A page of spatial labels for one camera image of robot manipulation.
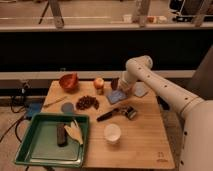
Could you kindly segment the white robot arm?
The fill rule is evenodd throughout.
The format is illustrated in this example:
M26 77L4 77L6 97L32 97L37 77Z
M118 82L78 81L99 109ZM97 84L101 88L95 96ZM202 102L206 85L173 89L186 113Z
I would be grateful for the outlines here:
M157 75L152 66L147 55L127 60L119 87L126 92L143 81L185 120L179 171L213 171L213 100Z

